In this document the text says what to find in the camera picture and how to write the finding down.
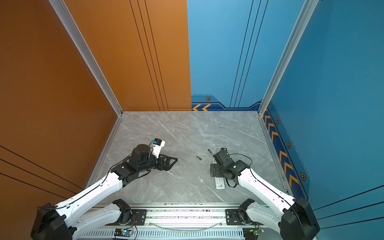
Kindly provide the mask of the white remote control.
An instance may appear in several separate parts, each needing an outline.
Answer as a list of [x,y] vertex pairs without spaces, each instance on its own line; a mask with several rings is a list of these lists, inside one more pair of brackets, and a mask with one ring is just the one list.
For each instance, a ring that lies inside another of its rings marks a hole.
[[217,177],[215,177],[215,184],[216,184],[216,189],[217,190],[225,189],[226,182],[225,182],[224,178],[217,178]]

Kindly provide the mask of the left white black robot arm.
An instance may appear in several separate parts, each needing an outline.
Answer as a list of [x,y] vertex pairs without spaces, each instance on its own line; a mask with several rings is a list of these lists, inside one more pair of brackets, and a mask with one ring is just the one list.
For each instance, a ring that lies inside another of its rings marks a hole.
[[169,171],[177,158],[160,153],[162,145],[137,145],[126,158],[110,167],[98,182],[55,206],[38,208],[31,230],[34,240],[76,240],[99,227],[118,223],[134,224],[132,208],[122,199],[89,213],[109,195],[121,190],[151,170]]

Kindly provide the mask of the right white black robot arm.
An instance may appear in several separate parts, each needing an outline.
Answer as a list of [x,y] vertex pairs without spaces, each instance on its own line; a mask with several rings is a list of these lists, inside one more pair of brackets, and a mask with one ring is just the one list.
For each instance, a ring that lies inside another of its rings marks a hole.
[[260,223],[279,233],[284,240],[313,240],[321,228],[308,200],[295,198],[260,177],[251,165],[234,161],[226,148],[213,154],[216,161],[214,174],[235,186],[246,188],[265,203],[261,206],[247,199],[238,208],[239,218],[245,225]]

